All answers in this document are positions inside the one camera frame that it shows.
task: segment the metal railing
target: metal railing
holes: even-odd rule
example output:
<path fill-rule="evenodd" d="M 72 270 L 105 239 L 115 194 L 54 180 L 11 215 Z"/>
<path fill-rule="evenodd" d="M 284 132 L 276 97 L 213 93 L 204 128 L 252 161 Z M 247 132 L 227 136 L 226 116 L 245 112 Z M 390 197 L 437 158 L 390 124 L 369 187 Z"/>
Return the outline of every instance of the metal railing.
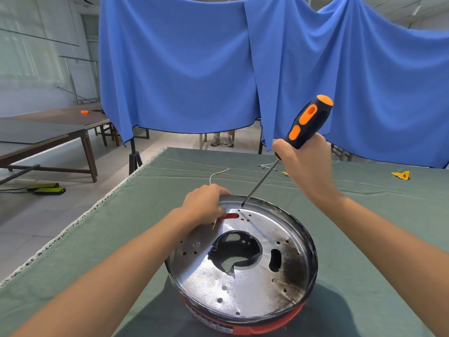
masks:
<path fill-rule="evenodd" d="M 90 62 L 91 67 L 92 67 L 94 82 L 95 82 L 95 90 L 97 91 L 96 100 L 100 101 L 100 74 L 99 74 L 99 69 L 98 69 L 98 62 L 95 60 L 90 60 L 90 59 L 75 58 L 74 56 L 59 56 L 59 57 L 64 58 L 65 66 L 67 67 L 67 72 L 69 73 L 70 86 L 72 87 L 72 91 L 75 96 L 76 104 L 82 104 L 82 101 L 80 101 L 79 98 L 83 99 L 83 97 L 78 96 L 78 94 L 76 93 L 75 82 L 73 80 L 72 71 L 70 69 L 69 59 L 79 60 L 82 62 Z"/>

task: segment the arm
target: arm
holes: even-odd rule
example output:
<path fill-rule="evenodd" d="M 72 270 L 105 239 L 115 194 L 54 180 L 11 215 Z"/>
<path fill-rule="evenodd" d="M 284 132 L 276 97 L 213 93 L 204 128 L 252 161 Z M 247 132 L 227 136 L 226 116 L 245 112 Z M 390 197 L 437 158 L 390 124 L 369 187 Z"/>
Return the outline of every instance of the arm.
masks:
<path fill-rule="evenodd" d="M 109 337 L 176 245 L 194 227 L 224 214 L 217 185 L 189 193 L 182 207 L 111 254 L 44 308 L 11 337 Z"/>
<path fill-rule="evenodd" d="M 304 194 L 373 263 L 437 337 L 449 336 L 449 254 L 339 192 L 332 180 L 330 146 L 316 134 L 296 150 L 273 148 Z"/>

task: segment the orange and black screwdriver handle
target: orange and black screwdriver handle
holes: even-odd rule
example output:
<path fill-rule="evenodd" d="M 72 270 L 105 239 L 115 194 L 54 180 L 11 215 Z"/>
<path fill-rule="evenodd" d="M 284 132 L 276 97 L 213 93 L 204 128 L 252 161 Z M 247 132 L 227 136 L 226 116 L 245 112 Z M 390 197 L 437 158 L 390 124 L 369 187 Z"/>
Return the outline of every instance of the orange and black screwdriver handle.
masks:
<path fill-rule="evenodd" d="M 287 136 L 284 138 L 295 149 L 299 149 L 312 137 L 326 122 L 334 102 L 322 94 L 308 102 L 296 116 Z"/>

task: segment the ceiling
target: ceiling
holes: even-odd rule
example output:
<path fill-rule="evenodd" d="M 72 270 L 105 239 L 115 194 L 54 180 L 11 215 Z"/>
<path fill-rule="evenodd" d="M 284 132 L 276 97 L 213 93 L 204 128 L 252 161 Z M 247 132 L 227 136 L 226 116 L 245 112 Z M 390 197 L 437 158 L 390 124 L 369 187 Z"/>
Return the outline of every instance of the ceiling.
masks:
<path fill-rule="evenodd" d="M 78 4 L 99 5 L 100 0 L 72 0 Z M 226 0 L 198 0 L 209 2 L 220 2 Z M 332 0 L 311 0 L 311 7 L 318 10 Z M 383 14 L 392 22 L 408 25 L 418 19 L 432 17 L 449 11 L 449 0 L 364 0 L 376 11 Z"/>

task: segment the screwdriver shaft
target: screwdriver shaft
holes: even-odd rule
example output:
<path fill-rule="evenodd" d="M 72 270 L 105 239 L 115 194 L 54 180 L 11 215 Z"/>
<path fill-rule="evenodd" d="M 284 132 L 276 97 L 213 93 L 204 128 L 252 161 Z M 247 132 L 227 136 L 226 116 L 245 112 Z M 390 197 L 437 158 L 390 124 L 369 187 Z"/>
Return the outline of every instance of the screwdriver shaft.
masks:
<path fill-rule="evenodd" d="M 257 188 L 260 187 L 260 185 L 263 183 L 263 181 L 265 181 L 265 179 L 267 178 L 267 176 L 271 173 L 271 171 L 274 169 L 274 167 L 276 166 L 276 164 L 278 164 L 279 160 L 276 159 L 276 162 L 274 162 L 272 164 L 272 166 L 270 167 L 270 169 L 268 169 L 267 173 L 264 175 L 264 177 L 262 177 L 262 179 L 259 181 L 259 183 L 255 186 L 255 188 L 252 190 L 252 192 L 250 192 L 250 194 L 245 198 L 245 200 L 242 202 L 242 204 L 240 205 L 240 208 L 243 207 L 243 205 L 246 203 L 246 201 L 248 201 L 248 199 L 255 193 L 255 191 L 257 190 Z"/>

